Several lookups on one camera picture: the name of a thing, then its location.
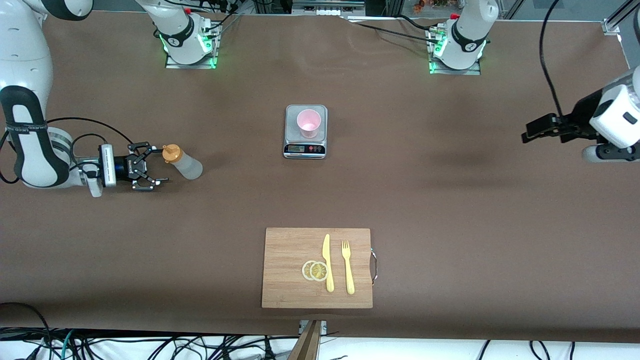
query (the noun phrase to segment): black cable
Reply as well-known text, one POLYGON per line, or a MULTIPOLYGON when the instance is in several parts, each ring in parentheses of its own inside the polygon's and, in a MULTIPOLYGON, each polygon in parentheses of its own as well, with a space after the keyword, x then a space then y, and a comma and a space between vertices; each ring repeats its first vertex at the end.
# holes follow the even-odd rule
POLYGON ((269 340, 269 336, 264 337, 264 360, 275 360, 276 354, 273 353, 273 349, 271 348, 271 340, 269 340))
POLYGON ((89 339, 83 338, 80 342, 80 345, 83 347, 83 349, 86 348, 86 352, 87 354, 89 354, 89 358, 91 360, 95 360, 95 358, 93 357, 93 350, 91 350, 91 347, 89 346, 89 339))
POLYGON ((575 351, 575 341, 571 342, 571 350, 569 350, 569 360, 573 360, 573 352, 575 351))
POLYGON ((165 341, 164 343, 162 343, 160 346, 158 346, 152 353, 151 355, 149 355, 147 360, 155 360, 155 358, 158 357, 158 355, 162 352, 162 350, 169 345, 171 342, 175 341, 178 337, 174 336, 171 339, 165 341))
MULTIPOLYGON (((2 145, 4 145, 4 142, 6 141, 7 136, 9 136, 9 132, 5 131, 4 135, 2 136, 2 139, 0 139, 0 151, 2 150, 2 145)), ((15 184, 18 182, 18 180, 20 180, 19 177, 15 177, 15 180, 7 180, 6 177, 4 177, 4 175, 2 175, 2 170, 0 170, 0 180, 3 181, 3 183, 5 184, 15 184)))
POLYGON ((204 347, 204 358, 207 359, 209 357, 209 349, 207 348, 207 343, 204 341, 204 337, 200 338, 202 340, 202 346, 204 347))
POLYGON ((192 342, 194 342, 194 341, 196 341, 197 339, 200 339, 200 338, 202 338, 202 336, 197 336, 197 337, 195 337, 195 338, 193 338, 193 339, 191 339, 191 340, 187 341, 187 343, 186 343, 186 344, 180 345, 179 347, 177 346, 177 344, 176 344, 176 343, 175 343, 175 341, 174 341, 174 342, 173 342, 173 344, 175 345, 175 350, 173 351, 173 355, 171 356, 171 360, 174 360, 174 359, 175 359, 175 357, 176 357, 176 356, 178 356, 178 354, 179 354, 181 351, 183 351, 185 348, 188 348, 189 350, 192 350, 191 348, 189 348, 189 345, 190 345, 192 342))
POLYGON ((85 339, 85 343, 86 343, 86 349, 89 352, 89 357, 94 360, 94 356, 98 358, 98 360, 104 360, 101 356, 99 356, 98 354, 96 354, 95 352, 93 352, 93 350, 91 349, 91 346, 89 345, 89 339, 85 339))
POLYGON ((404 20, 407 20, 407 21, 409 22, 409 24, 411 24, 411 25, 413 25, 413 26, 415 26, 416 28, 419 28, 419 29, 421 29, 421 30, 429 31, 429 28, 430 28, 431 26, 434 26, 434 25, 431 25, 431 26, 422 26, 422 25, 420 25, 420 24, 416 23, 415 21, 411 20, 411 18, 409 18, 408 16, 403 15, 403 14, 401 14, 401 13, 399 13, 398 15, 396 15, 396 16, 394 16, 394 17, 396 17, 396 18, 402 18, 402 19, 404 19, 404 20))
POLYGON ((422 41, 426 41, 426 42, 432 42, 432 43, 437 43, 438 41, 435 39, 430 39, 430 38, 423 38, 423 37, 416 37, 414 35, 409 35, 409 34, 404 34, 404 33, 398 33, 396 31, 391 31, 391 30, 387 30, 387 29, 383 29, 383 28, 378 28, 376 26, 371 26, 371 25, 367 25, 367 24, 361 24, 359 22, 356 22, 355 24, 360 25, 360 26, 364 26, 365 28, 369 28, 369 29, 375 29, 375 30, 380 30, 380 31, 384 31, 386 33, 390 33, 390 34, 394 34, 394 35, 399 35, 401 37, 407 37, 407 38, 414 38, 417 40, 422 40, 422 41))
POLYGON ((231 15, 233 15, 233 14, 235 14, 235 13, 229 13, 229 14, 228 14, 227 16, 225 16, 225 18, 224 18, 224 19, 222 19, 219 23, 217 23, 217 24, 216 24, 216 25, 214 25, 214 26, 211 26, 210 28, 205 28, 205 29, 204 29, 204 31, 205 31, 205 32, 207 32, 207 31, 211 31, 211 30, 213 30, 213 29, 217 28, 218 26, 222 26, 222 24, 223 24, 223 23, 224 23, 224 22, 225 22, 225 21, 226 21, 226 20, 227 20, 231 15))
POLYGON ((225 335, 222 344, 213 352, 213 354, 211 354, 211 356, 209 356, 207 360, 220 360, 220 358, 224 356, 225 352, 229 350, 229 347, 241 338, 242 336, 232 335, 227 339, 227 335, 225 335))
MULTIPOLYGON (((545 351, 545 356, 547 357, 547 360, 551 360, 551 357, 549 356, 549 351, 547 351, 547 347, 545 346, 545 344, 542 341, 537 341, 538 343, 540 343, 540 345, 542 346, 542 350, 545 351)), ((538 353, 536 352, 536 350, 533 348, 533 341, 529 342, 529 349, 531 349, 531 352, 533 353, 533 356, 536 357, 536 359, 538 360, 543 360, 538 353)))
POLYGON ((209 7, 206 6, 202 6, 202 5, 189 5, 189 4, 181 4, 181 3, 174 3, 173 1, 169 1, 169 0, 164 0, 166 3, 170 3, 173 5, 179 5, 179 6, 184 6, 186 8, 196 8, 196 9, 204 9, 204 10, 209 10, 212 8, 211 3, 209 3, 209 7))
POLYGON ((198 356, 200 356, 200 360, 204 360, 204 358, 202 357, 202 354, 199 351, 193 350, 192 348, 188 347, 187 350, 192 351, 196 354, 198 354, 198 356))
POLYGON ((482 358, 484 357, 484 352, 486 351, 487 346, 489 346, 489 342, 491 342, 491 340, 487 340, 484 342, 484 345, 482 346, 482 349, 480 350, 480 356, 478 356, 478 360, 482 360, 482 358))
POLYGON ((38 357, 38 353, 40 352, 41 348, 42 348, 42 345, 39 345, 38 347, 33 349, 33 351, 29 354, 29 356, 27 356, 26 360, 36 360, 36 358, 38 357))
POLYGON ((78 136, 77 138, 74 139, 74 141, 71 142, 71 149, 69 149, 69 152, 71 152, 71 159, 75 164, 77 164, 76 154, 74 153, 74 147, 76 146, 76 142, 82 138, 86 138, 87 136, 95 136, 97 138, 101 138, 104 143, 107 143, 107 139, 105 139, 104 136, 98 135, 96 133, 86 133, 78 136))
POLYGON ((144 342, 160 342, 160 341, 171 341, 173 338, 158 338, 158 339, 140 339, 140 340, 120 340, 120 339, 99 339, 93 340, 89 343, 89 345, 95 345, 98 343, 102 343, 104 341, 110 341, 113 343, 144 343, 144 342))
POLYGON ((42 348, 44 348, 44 349, 47 349, 47 350, 49 351, 49 359, 52 359, 52 357, 53 357, 53 355, 54 355, 54 354, 55 354, 56 356, 58 356, 58 359, 61 359, 61 358, 62 358, 62 355, 60 355, 60 353, 56 351, 57 349, 60 349, 60 348, 50 347, 50 346, 48 346, 48 345, 42 345, 41 343, 35 343, 35 342, 33 342, 33 341, 29 341, 29 340, 22 340, 22 341, 23 341, 23 342, 25 342, 25 343, 38 345, 39 347, 42 347, 42 348))
POLYGON ((0 307, 3 306, 19 306, 19 307, 24 307, 26 309, 31 310, 32 312, 34 312, 39 318, 40 321, 42 322, 42 325, 44 325, 44 329, 45 332, 47 333, 47 340, 49 341, 49 346, 52 346, 52 338, 51 338, 51 330, 49 328, 49 324, 47 323, 47 320, 44 319, 44 316, 42 316, 42 314, 38 311, 38 309, 36 309, 35 307, 29 305, 29 304, 25 304, 23 302, 2 302, 0 303, 0 307))
POLYGON ((124 135, 120 130, 116 129, 115 127, 113 127, 113 126, 111 126, 109 124, 105 124, 102 121, 88 119, 86 117, 58 117, 58 118, 55 118, 55 119, 47 120, 47 124, 50 124, 50 123, 56 122, 56 121, 61 121, 61 120, 82 120, 82 121, 94 122, 96 124, 100 124, 102 126, 108 127, 109 129, 115 131, 116 133, 118 133, 118 135, 122 136, 125 140, 127 140, 128 143, 133 143, 133 141, 131 141, 131 139, 128 138, 127 135, 124 135))
POLYGON ((560 0, 554 0, 554 2, 549 7, 549 10, 547 11, 547 16, 545 16, 545 20, 542 22, 542 30, 540 30, 540 43, 538 44, 538 51, 540 53, 540 66, 542 66, 542 71, 545 73, 545 79, 547 79, 547 84, 549 85, 549 89, 551 90, 551 96, 554 98, 554 103, 556 104, 556 110, 558 111, 558 115, 562 117, 563 116, 562 108, 560 107, 560 101, 558 101, 556 88, 554 87, 553 82, 551 82, 551 77, 549 76, 549 71, 547 70, 547 64, 545 63, 545 52, 544 52, 545 30, 547 29, 547 22, 549 21, 551 12, 556 7, 556 4, 559 1, 560 0))

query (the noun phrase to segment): yellow plastic knife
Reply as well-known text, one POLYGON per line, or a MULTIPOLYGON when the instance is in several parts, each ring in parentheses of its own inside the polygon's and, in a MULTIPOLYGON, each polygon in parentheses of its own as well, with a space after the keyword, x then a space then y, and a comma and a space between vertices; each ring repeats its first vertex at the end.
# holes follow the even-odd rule
POLYGON ((329 234, 324 237, 324 244, 322 245, 322 257, 326 263, 326 290, 330 293, 333 292, 333 275, 331 274, 331 252, 329 251, 329 234))

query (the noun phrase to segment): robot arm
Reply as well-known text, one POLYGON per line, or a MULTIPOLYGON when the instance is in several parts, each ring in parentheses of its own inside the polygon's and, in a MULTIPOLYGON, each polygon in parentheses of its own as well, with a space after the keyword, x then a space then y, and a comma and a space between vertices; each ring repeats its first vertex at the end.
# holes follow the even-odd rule
POLYGON ((14 171, 27 185, 67 187, 79 180, 69 177, 66 133, 49 131, 45 122, 52 65, 42 21, 47 15, 82 20, 92 6, 92 0, 0 3, 0 23, 8 28, 0 31, 0 103, 17 152, 14 171))
POLYGON ((495 0, 467 0, 459 18, 444 23, 445 39, 433 55, 452 69, 473 66, 499 12, 495 0))
POLYGON ((205 42, 212 35, 210 19, 187 13, 182 6, 164 0, 136 2, 154 21, 165 51, 177 63, 190 65, 211 53, 211 45, 205 42))
MULTIPOLYGON (((149 177, 145 158, 162 150, 134 143, 129 155, 114 156, 112 146, 104 144, 99 156, 75 159, 72 137, 45 121, 52 63, 42 21, 48 15, 82 20, 92 7, 93 0, 0 1, 0 24, 7 28, 0 31, 0 104, 17 154, 14 172, 32 188, 88 186, 94 197, 118 180, 131 182, 134 190, 150 191, 166 179, 149 177), (140 148, 147 150, 135 154, 140 148), (150 185, 139 184, 141 178, 150 185)), ((178 13, 184 15, 181 8, 178 13)))
POLYGON ((596 140, 585 148, 588 162, 640 160, 640 67, 631 69, 607 86, 578 101, 565 116, 547 114, 527 124, 522 142, 560 137, 562 143, 577 138, 596 140))

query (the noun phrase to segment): pink cup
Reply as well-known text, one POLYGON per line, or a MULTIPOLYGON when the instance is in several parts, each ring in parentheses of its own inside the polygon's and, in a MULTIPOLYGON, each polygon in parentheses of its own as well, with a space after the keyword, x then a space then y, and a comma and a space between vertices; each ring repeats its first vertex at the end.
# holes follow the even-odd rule
POLYGON ((306 109, 298 114, 297 123, 302 136, 311 139, 318 135, 318 128, 322 123, 322 118, 316 110, 306 109))

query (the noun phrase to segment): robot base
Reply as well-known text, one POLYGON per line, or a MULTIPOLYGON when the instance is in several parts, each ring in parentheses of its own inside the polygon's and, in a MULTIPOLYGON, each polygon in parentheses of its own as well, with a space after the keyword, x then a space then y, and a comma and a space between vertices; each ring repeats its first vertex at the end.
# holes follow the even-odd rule
MULTIPOLYGON (((438 24, 436 31, 427 31, 425 30, 424 34, 428 39, 435 39, 437 41, 442 41, 442 26, 444 24, 438 24)), ((436 51, 436 48, 440 46, 440 44, 434 44, 431 42, 427 42, 427 52, 429 53, 429 73, 430 74, 445 74, 445 75, 480 75, 480 61, 476 60, 476 62, 468 69, 456 70, 452 69, 442 62, 442 60, 438 59, 433 55, 436 51)))
MULTIPOLYGON (((220 21, 212 21, 211 23, 219 24, 220 21)), ((169 54, 167 54, 164 67, 166 69, 215 69, 218 66, 218 52, 220 51, 221 36, 222 26, 218 26, 217 28, 212 30, 212 35, 210 35, 211 39, 202 40, 204 46, 212 49, 212 51, 207 54, 207 56, 202 58, 202 60, 193 64, 185 65, 177 63, 171 58, 171 56, 169 56, 169 54)))

